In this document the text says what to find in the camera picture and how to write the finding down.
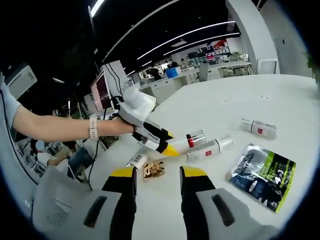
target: l'oreal package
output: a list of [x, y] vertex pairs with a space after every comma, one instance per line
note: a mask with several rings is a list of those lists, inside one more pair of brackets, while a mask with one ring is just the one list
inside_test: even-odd
[[228, 177], [237, 188], [278, 212], [290, 189], [295, 168], [295, 162], [250, 143]]

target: hand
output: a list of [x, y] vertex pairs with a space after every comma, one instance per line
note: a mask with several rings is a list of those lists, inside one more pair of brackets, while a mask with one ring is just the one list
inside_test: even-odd
[[122, 118], [115, 118], [113, 120], [108, 120], [110, 123], [110, 130], [112, 131], [111, 136], [119, 136], [122, 134], [129, 134], [134, 132], [134, 127], [124, 121]]

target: gold object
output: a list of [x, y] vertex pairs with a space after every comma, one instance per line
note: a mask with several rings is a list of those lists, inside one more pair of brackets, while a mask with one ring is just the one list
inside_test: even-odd
[[146, 182], [149, 179], [160, 177], [161, 175], [165, 174], [165, 172], [163, 161], [145, 163], [143, 165], [143, 181]]

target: jeans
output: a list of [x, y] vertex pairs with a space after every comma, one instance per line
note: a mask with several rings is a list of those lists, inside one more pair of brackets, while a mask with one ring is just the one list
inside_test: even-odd
[[[69, 166], [75, 176], [77, 176], [77, 171], [80, 167], [85, 167], [87, 169], [92, 163], [93, 159], [84, 147], [79, 148], [69, 159]], [[70, 178], [73, 178], [73, 175], [69, 169], [67, 175]]]

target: black cable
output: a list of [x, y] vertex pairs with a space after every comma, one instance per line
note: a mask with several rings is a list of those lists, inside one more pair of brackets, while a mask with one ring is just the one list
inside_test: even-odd
[[[104, 110], [103, 120], [106, 119], [106, 113], [107, 113], [107, 109]], [[97, 154], [98, 154], [99, 141], [100, 141], [100, 138], [99, 138], [99, 140], [96, 142], [95, 154], [94, 154], [94, 158], [93, 158], [93, 160], [92, 160], [92, 167], [90, 168], [89, 177], [88, 177], [88, 183], [89, 183], [89, 187], [91, 188], [91, 190], [93, 190], [93, 188], [91, 187], [91, 184], [90, 184], [90, 176], [91, 176], [91, 171], [92, 171], [92, 169], [94, 168], [94, 164], [95, 164], [96, 157], [97, 157]]]
[[112, 68], [111, 64], [109, 63], [109, 66], [112, 70], [112, 72], [116, 75], [116, 77], [118, 78], [118, 81], [119, 81], [119, 88], [120, 88], [120, 93], [121, 95], [123, 95], [122, 91], [121, 91], [121, 83], [120, 83], [120, 77], [116, 74], [115, 70]]
[[106, 69], [108, 70], [108, 72], [110, 73], [110, 75], [113, 77], [113, 79], [114, 79], [114, 81], [115, 81], [116, 89], [118, 90], [118, 92], [119, 92], [121, 95], [123, 95], [122, 92], [121, 92], [121, 88], [119, 89], [119, 87], [118, 87], [118, 82], [117, 82], [115, 76], [110, 72], [110, 70], [109, 70], [109, 68], [108, 68], [107, 65], [105, 65], [105, 67], [106, 67]]
[[11, 143], [11, 146], [13, 148], [13, 151], [14, 151], [14, 154], [19, 162], [19, 164], [21, 165], [23, 171], [25, 172], [25, 174], [27, 174], [27, 176], [36, 184], [38, 185], [38, 183], [29, 175], [29, 173], [26, 171], [26, 169], [24, 168], [24, 166], [22, 165], [22, 163], [20, 162], [19, 160], [19, 157], [18, 157], [18, 154], [16, 152], [16, 149], [15, 149], [15, 146], [14, 146], [14, 143], [12, 142], [12, 139], [11, 139], [11, 134], [10, 134], [10, 125], [8, 123], [8, 118], [7, 118], [7, 113], [6, 113], [6, 105], [5, 105], [5, 98], [4, 98], [4, 93], [2, 92], [2, 90], [0, 90], [0, 94], [1, 94], [1, 98], [2, 98], [2, 102], [3, 102], [3, 112], [4, 112], [4, 120], [5, 120], [5, 126], [6, 126], [6, 130], [8, 132], [8, 137], [10, 139], [10, 143]]

